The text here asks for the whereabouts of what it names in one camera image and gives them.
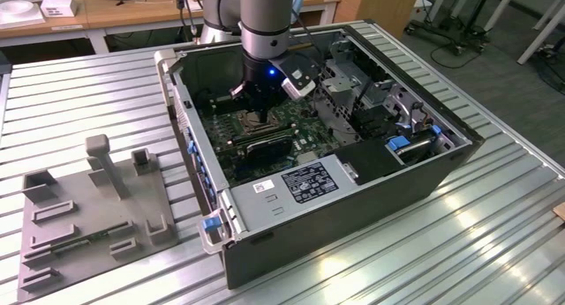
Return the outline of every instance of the warning label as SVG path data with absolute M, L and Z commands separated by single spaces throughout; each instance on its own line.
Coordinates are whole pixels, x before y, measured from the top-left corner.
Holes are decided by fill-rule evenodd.
M 301 204 L 340 189 L 322 163 L 282 175 L 282 179 Z

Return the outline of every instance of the circuit board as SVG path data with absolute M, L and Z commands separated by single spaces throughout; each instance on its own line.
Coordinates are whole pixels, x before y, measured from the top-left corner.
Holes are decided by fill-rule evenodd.
M 256 128 L 249 126 L 256 122 L 254 115 L 245 110 L 202 118 L 232 187 L 297 167 L 340 147 L 324 122 L 312 113 L 306 101 L 289 100 L 270 110 L 268 123 Z M 268 165 L 242 164 L 249 146 L 289 137 L 293 138 L 293 147 L 286 156 Z

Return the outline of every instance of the cardboard box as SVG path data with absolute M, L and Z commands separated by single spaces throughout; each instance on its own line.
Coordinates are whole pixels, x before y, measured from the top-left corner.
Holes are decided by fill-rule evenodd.
M 42 11 L 46 17 L 74 17 L 78 4 L 75 0 L 43 0 Z

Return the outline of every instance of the aluminum extrusion table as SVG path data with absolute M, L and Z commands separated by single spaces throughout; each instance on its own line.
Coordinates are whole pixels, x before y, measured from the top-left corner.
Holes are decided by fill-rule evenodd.
M 17 302 L 23 174 L 86 169 L 82 138 L 160 155 L 182 243 L 34 304 L 562 304 L 564 169 L 375 24 L 352 23 L 485 145 L 429 198 L 237 290 L 202 249 L 200 208 L 160 92 L 158 48 L 18 65 L 3 80 L 0 304 Z

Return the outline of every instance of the white object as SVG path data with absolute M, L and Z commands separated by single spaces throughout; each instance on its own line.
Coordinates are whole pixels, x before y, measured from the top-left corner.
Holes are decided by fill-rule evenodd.
M 34 4 L 33 9 L 23 14 L 11 15 L 0 13 L 0 29 L 42 24 L 45 22 L 46 19 L 43 19 L 42 11 L 37 4 Z
M 432 2 L 427 0 L 416 0 L 415 9 L 411 13 L 411 20 L 425 22 L 427 20 L 427 11 L 429 12 L 432 8 Z M 432 14 L 429 13 L 431 21 L 435 21 Z
M 0 14 L 3 15 L 26 15 L 34 8 L 34 3 L 27 1 L 7 1 L 0 4 Z
M 43 0 L 42 11 L 46 17 L 74 17 L 78 4 L 75 0 Z
M 452 17 L 457 18 L 460 16 L 463 7 L 465 6 L 467 2 L 468 2 L 468 0 L 459 0 L 457 1 L 456 8 L 453 9 L 453 12 L 452 12 Z
M 432 7 L 432 12 L 431 12 L 431 21 L 435 21 L 436 19 L 436 15 L 439 15 L 440 9 L 441 9 L 441 5 L 444 4 L 445 0 L 436 0 L 435 3 L 435 7 Z
M 558 8 L 558 6 L 554 7 L 554 5 L 552 5 L 551 8 L 548 9 L 548 12 L 554 12 L 556 10 L 556 8 Z M 524 52 L 523 56 L 520 57 L 519 64 L 524 65 L 525 62 L 530 60 L 530 58 L 532 57 L 536 50 L 539 50 L 539 48 L 542 47 L 542 45 L 543 45 L 546 39 L 548 38 L 550 34 L 554 32 L 554 29 L 556 29 L 558 24 L 562 22 L 562 19 L 564 19 L 564 17 L 565 17 L 565 3 L 562 5 L 562 9 L 555 14 L 552 20 L 548 23 L 548 26 L 544 28 L 544 30 L 539 34 L 539 37 L 535 39 L 534 43 L 531 44 L 531 47 L 528 47 L 527 51 Z
M 540 30 L 542 27 L 544 26 L 546 22 L 548 21 L 551 16 L 555 16 L 556 14 L 556 10 L 562 4 L 564 0 L 555 0 L 550 9 L 546 11 L 544 16 L 542 17 L 542 20 L 539 21 L 539 23 L 536 24 L 536 26 L 534 27 L 534 29 Z
M 493 16 L 491 16 L 491 19 L 488 20 L 485 28 L 484 28 L 487 32 L 491 32 L 491 30 L 493 29 L 495 24 L 499 21 L 499 19 L 501 18 L 504 9 L 507 8 L 509 3 L 511 3 L 511 0 L 503 0 L 501 3 L 499 4 L 499 7 L 496 8 L 495 14 L 493 14 Z

